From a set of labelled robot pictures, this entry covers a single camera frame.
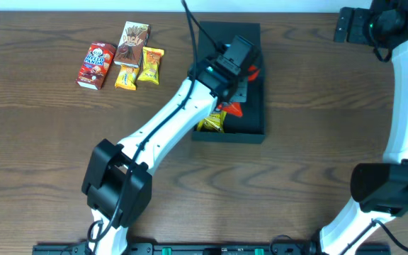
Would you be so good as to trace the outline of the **red Hacks candy bag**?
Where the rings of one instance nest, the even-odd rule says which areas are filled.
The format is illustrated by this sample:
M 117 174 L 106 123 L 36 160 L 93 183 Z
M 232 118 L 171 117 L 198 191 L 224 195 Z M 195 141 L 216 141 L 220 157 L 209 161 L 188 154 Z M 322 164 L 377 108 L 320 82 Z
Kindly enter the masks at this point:
M 259 75 L 260 69 L 255 66 L 251 65 L 249 68 L 249 76 L 248 76 L 248 82 L 255 81 L 257 76 Z M 226 113 L 230 115 L 234 115 L 238 118 L 241 118 L 243 116 L 243 111 L 241 107 L 241 103 L 239 102 L 234 102 L 234 103 L 221 103 L 217 107 L 218 111 L 225 111 Z

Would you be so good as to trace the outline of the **dark green gift box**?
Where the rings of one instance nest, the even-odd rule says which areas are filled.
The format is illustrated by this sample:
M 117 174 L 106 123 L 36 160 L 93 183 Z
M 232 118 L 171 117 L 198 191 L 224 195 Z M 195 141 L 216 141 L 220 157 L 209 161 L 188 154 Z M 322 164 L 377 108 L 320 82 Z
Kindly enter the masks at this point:
M 261 26 L 258 23 L 231 23 L 202 21 L 205 32 L 216 42 L 226 45 L 237 35 L 261 49 Z M 227 114 L 223 122 L 223 133 L 192 131 L 192 140 L 201 142 L 235 142 L 261 144 L 266 136 L 265 69 L 264 61 L 258 58 L 256 67 L 261 67 L 257 77 L 247 83 L 246 101 L 241 104 L 242 116 Z

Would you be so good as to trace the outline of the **yellow candy bag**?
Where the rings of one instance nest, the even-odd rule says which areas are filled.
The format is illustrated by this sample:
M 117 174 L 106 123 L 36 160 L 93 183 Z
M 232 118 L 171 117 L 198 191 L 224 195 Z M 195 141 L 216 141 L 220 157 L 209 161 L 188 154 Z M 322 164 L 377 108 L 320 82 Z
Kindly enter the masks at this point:
M 200 132 L 224 133 L 224 121 L 226 115 L 227 112 L 224 110 L 211 113 L 197 124 L 196 130 Z

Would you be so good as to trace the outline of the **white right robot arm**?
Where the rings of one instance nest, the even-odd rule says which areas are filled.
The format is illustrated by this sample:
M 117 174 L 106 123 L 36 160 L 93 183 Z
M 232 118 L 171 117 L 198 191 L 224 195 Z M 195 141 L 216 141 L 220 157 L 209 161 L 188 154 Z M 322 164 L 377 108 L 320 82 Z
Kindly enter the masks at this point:
M 351 197 L 336 218 L 317 232 L 305 254 L 383 254 L 364 241 L 378 228 L 402 250 L 408 247 L 386 224 L 408 212 L 408 1 L 372 1 L 369 8 L 343 7 L 334 41 L 372 47 L 394 68 L 392 124 L 380 163 L 360 163 L 351 175 Z

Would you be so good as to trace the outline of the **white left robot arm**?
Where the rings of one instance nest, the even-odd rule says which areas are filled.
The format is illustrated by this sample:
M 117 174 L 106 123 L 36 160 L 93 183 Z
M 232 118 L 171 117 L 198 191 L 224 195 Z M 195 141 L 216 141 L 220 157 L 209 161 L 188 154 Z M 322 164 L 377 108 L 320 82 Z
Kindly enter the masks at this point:
M 81 187 L 94 221 L 86 254 L 123 254 L 128 228 L 152 198 L 155 171 L 182 137 L 222 102 L 233 97 L 253 72 L 260 50 L 242 36 L 194 59 L 174 97 L 146 124 L 117 144 L 93 149 Z

